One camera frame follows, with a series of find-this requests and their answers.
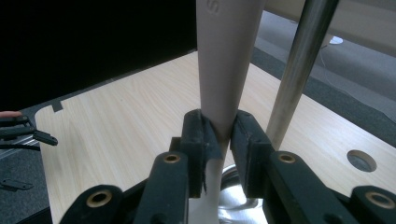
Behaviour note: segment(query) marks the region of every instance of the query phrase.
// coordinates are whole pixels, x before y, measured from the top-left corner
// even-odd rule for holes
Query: beige cylindrical object
[[[198,0],[197,35],[201,108],[215,129],[225,158],[244,88],[263,0]],[[190,200],[190,223],[219,223],[224,160],[206,166],[207,194]]]

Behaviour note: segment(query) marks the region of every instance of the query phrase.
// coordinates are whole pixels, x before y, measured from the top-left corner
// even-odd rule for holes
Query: light wood tabletop
[[[264,130],[279,82],[250,65],[240,109]],[[41,145],[53,222],[86,189],[127,190],[147,178],[155,157],[181,136],[184,115],[200,107],[199,95],[194,52],[64,100],[56,113],[51,106],[38,111],[37,128],[59,141]],[[298,154],[326,186],[347,196],[361,185],[396,192],[396,149],[304,95],[280,149]],[[373,172],[351,165],[347,153],[354,149],[374,159]]]

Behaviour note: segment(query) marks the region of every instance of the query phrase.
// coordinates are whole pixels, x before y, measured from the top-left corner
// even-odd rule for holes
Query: bolt hole
[[[280,154],[279,160],[283,161],[285,163],[294,163],[296,161],[296,159],[294,159],[294,157],[292,157],[291,155],[288,155],[288,154]]]
[[[150,223],[151,224],[165,224],[166,223],[166,215],[163,213],[155,214],[151,217]]]
[[[178,155],[172,154],[172,155],[166,156],[166,157],[164,158],[164,160],[165,160],[166,162],[168,162],[168,163],[175,163],[175,162],[180,161],[180,157],[179,157]]]
[[[360,150],[350,150],[346,154],[349,162],[356,168],[363,172],[373,172],[376,169],[376,162],[369,154]]]
[[[367,192],[365,196],[371,203],[385,209],[393,209],[396,206],[391,198],[378,192],[370,191]]]
[[[343,220],[335,214],[325,214],[323,220],[329,224],[343,224]]]
[[[90,195],[87,205],[91,208],[100,207],[110,202],[112,194],[109,190],[100,190]]]

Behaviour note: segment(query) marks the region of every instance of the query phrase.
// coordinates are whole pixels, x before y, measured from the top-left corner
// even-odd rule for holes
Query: finger
[[[21,115],[22,113],[20,111],[0,111],[0,118],[17,117]]]

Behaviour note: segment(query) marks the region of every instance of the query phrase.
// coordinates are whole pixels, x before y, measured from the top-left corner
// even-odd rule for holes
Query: floor
[[[296,28],[296,23],[264,12],[252,62],[281,78]],[[395,58],[344,40],[320,51],[304,93],[396,146],[395,70]],[[22,112],[33,119],[39,108],[50,104]],[[16,223],[49,206],[39,152],[0,151],[0,179],[5,178],[34,187],[17,192],[0,190],[0,224]]]

